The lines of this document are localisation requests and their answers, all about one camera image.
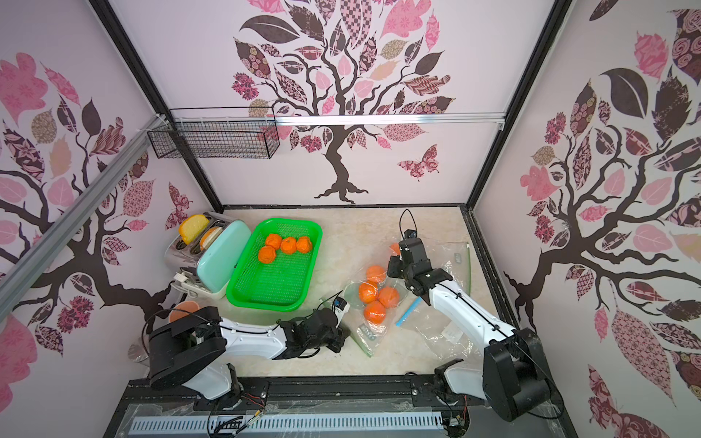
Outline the blue zip clear bag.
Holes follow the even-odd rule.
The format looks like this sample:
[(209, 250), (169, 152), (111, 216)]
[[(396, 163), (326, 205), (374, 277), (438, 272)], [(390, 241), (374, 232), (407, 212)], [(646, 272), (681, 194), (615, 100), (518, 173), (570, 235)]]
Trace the blue zip clear bag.
[(425, 346), (441, 361), (463, 359), (477, 362), (482, 352), (458, 325), (423, 299), (409, 299), (396, 319), (395, 326), (418, 334)]

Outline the orange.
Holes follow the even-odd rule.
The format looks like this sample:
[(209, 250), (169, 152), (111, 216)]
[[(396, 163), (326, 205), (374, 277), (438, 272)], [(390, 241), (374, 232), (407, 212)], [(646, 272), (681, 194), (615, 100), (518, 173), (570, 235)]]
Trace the orange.
[(283, 238), (279, 234), (269, 234), (266, 237), (265, 245), (274, 248), (275, 250), (280, 250)]
[(257, 260), (265, 265), (272, 264), (277, 258), (277, 249), (274, 246), (262, 246), (257, 253)]
[(295, 254), (297, 250), (297, 239), (295, 237), (284, 238), (280, 243), (280, 251), (286, 255)]
[(308, 254), (313, 250), (313, 244), (309, 237), (300, 237), (296, 241), (296, 250), (301, 254)]

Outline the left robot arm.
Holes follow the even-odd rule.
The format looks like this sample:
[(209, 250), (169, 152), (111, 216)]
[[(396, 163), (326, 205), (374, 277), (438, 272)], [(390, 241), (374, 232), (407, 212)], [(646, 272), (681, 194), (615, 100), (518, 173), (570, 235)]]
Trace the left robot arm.
[(210, 401), (238, 393), (235, 367), (219, 362), (221, 357), (278, 361), (308, 359), (323, 348), (338, 353), (350, 336), (341, 326), (350, 308), (345, 299), (337, 297), (328, 308), (271, 326), (231, 321), (221, 317), (216, 307), (181, 310), (180, 319), (148, 337), (150, 387), (162, 391), (184, 386)]

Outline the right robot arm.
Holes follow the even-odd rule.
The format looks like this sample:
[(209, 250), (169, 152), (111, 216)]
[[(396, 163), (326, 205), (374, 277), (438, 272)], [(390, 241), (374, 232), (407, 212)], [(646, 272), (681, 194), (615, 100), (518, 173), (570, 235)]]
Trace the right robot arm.
[(450, 392), (479, 398), (512, 422), (547, 403), (557, 392), (538, 335), (518, 330), (490, 314), (443, 268), (435, 268), (419, 238), (403, 240), (387, 276), (401, 279), (418, 299), (448, 317), (482, 350), (475, 370), (454, 360), (437, 373)]

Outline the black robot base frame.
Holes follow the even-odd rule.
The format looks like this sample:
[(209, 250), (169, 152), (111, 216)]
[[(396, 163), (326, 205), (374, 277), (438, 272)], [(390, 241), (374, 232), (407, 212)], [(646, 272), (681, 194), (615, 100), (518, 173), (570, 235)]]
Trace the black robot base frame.
[(357, 414), (357, 412), (439, 412), (442, 431), (370, 433), (288, 433), (217, 435), (215, 437), (574, 437), (567, 415), (545, 403), (534, 414), (507, 422), (476, 397), (456, 395), (431, 374), (241, 378), (240, 392), (208, 401), (178, 387), (150, 388), (146, 380), (130, 381), (109, 422), (105, 436), (128, 437), (136, 416), (237, 414)]

